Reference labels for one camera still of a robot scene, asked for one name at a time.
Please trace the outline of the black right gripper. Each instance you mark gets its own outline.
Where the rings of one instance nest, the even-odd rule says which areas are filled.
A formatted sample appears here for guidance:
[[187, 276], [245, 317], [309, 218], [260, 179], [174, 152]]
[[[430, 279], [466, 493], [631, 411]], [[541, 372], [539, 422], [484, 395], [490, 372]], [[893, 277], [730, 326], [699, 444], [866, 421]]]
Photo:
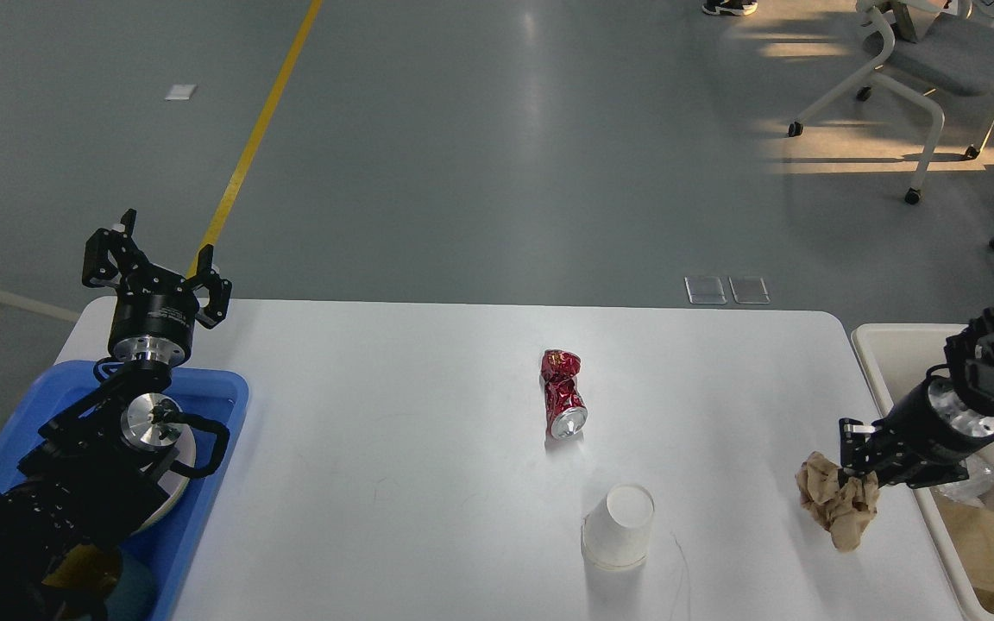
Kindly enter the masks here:
[[[871, 438], [877, 433], [877, 472], [871, 464]], [[911, 490], [969, 480], [966, 461], [994, 442], [994, 406], [974, 409], [942, 376], [928, 376], [871, 423], [839, 420], [839, 474], [864, 482], [876, 474], [881, 487]]]

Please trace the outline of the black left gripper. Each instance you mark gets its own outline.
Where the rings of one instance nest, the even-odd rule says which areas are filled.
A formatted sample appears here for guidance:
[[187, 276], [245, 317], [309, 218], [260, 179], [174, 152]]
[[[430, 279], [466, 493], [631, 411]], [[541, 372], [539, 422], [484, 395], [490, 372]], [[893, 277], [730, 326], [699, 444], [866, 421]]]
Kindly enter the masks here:
[[[215, 329], [228, 315], [232, 283], [213, 266], [213, 244], [199, 251], [186, 292], [153, 293], [153, 275], [145, 253], [133, 239], [137, 210], [127, 209], [113, 228], [100, 228], [85, 244], [82, 284], [110, 288], [116, 303], [108, 338], [115, 361], [158, 361], [178, 367], [189, 361], [194, 325]], [[205, 290], [200, 306], [194, 294]]]

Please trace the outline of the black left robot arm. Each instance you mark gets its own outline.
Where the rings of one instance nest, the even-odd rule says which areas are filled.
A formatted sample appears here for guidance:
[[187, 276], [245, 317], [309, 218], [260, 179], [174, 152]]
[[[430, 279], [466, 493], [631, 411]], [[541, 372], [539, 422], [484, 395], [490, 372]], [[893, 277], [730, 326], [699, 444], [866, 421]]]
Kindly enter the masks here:
[[168, 499], [163, 475], [200, 480], [226, 456], [229, 428], [165, 391], [191, 356], [194, 327], [225, 319], [232, 284], [210, 244], [189, 276], [151, 262], [134, 241], [136, 216], [96, 229], [80, 273], [116, 292], [104, 358], [115, 369], [40, 427], [41, 444], [17, 463], [22, 482], [0, 492], [0, 620], [56, 620], [66, 608], [105, 620], [102, 599], [48, 576], [79, 546], [113, 550], [135, 534]]

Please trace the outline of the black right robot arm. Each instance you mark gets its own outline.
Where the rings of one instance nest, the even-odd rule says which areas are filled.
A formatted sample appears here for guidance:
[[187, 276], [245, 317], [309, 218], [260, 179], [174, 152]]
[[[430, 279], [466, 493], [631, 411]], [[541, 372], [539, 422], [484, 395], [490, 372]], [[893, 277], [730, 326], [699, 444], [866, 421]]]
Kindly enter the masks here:
[[839, 420], [840, 484], [875, 476], [918, 490], [969, 479], [967, 457], [994, 442], [994, 308], [948, 337], [943, 354], [886, 416]]

